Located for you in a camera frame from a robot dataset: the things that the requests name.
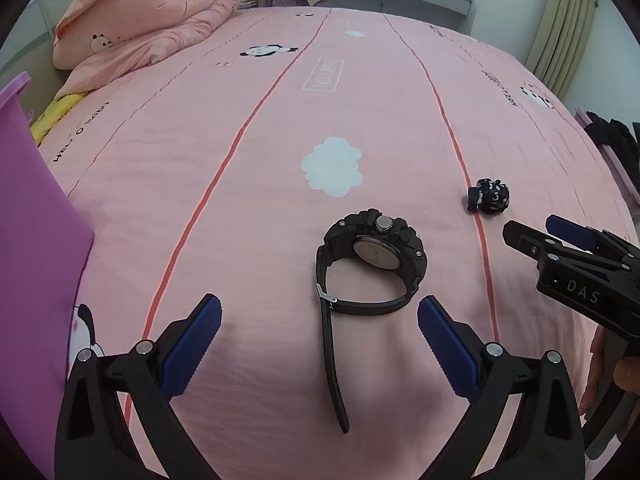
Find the folded blanket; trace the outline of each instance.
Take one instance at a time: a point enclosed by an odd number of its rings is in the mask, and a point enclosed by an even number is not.
[[[56,27],[53,63],[73,69],[56,98],[105,86],[208,38],[240,0],[74,0]]]

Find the bed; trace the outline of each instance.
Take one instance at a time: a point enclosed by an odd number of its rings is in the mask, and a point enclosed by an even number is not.
[[[155,338],[205,293],[222,301],[220,332],[172,407],[225,480],[418,478],[467,407],[418,329],[428,294],[513,354],[557,349],[579,395],[594,324],[537,293],[535,264],[502,226],[543,230],[557,214],[638,241],[596,147],[513,57],[381,13],[237,12],[92,92],[40,153],[94,231],[76,304],[91,309],[105,354]],[[509,187],[501,215],[466,211],[467,187],[486,177]],[[335,221],[370,207],[416,229],[428,270],[394,314],[334,316],[344,435],[324,377],[315,256]],[[390,300],[397,285],[349,262],[328,273],[348,300]]]

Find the yellow blanket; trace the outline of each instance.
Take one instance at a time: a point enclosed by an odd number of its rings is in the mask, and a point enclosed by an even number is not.
[[[36,141],[36,145],[40,145],[49,131],[69,113],[69,110],[76,106],[88,92],[79,94],[65,95],[63,98],[53,101],[42,115],[31,125],[31,135]]]

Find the blue gripper pad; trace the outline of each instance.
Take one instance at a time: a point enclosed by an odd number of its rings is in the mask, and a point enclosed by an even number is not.
[[[222,323],[222,305],[212,296],[184,330],[162,363],[160,393],[166,402],[181,395]]]
[[[596,241],[588,229],[556,215],[546,219],[546,232],[583,251],[593,251]]]
[[[418,306],[418,326],[455,394],[473,404],[480,396],[478,362],[440,309],[432,296],[423,298]]]

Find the cartoon panda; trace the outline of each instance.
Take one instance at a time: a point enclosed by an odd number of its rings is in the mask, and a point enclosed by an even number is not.
[[[71,368],[76,361],[78,352],[84,348],[90,348],[98,357],[103,357],[104,352],[100,345],[95,342],[94,317],[85,304],[74,307],[74,314],[71,320],[71,334],[69,336],[69,366],[67,375],[71,373]]]
[[[298,48],[296,46],[279,46],[279,45],[267,45],[267,46],[252,46],[251,48],[240,53],[240,56],[272,56],[276,52],[295,52]]]
[[[112,46],[113,46],[113,41],[105,37],[105,35],[103,34],[101,34],[100,36],[97,36],[96,34],[94,34],[94,38],[91,40],[91,50],[94,53],[107,50]]]
[[[554,106],[547,99],[545,99],[543,97],[540,97],[538,94],[536,94],[535,92],[529,90],[528,88],[524,88],[524,86],[521,86],[520,89],[527,96],[529,96],[531,99],[533,99],[535,102],[537,102],[539,105],[543,105],[543,106],[546,106],[547,108],[554,109]]]

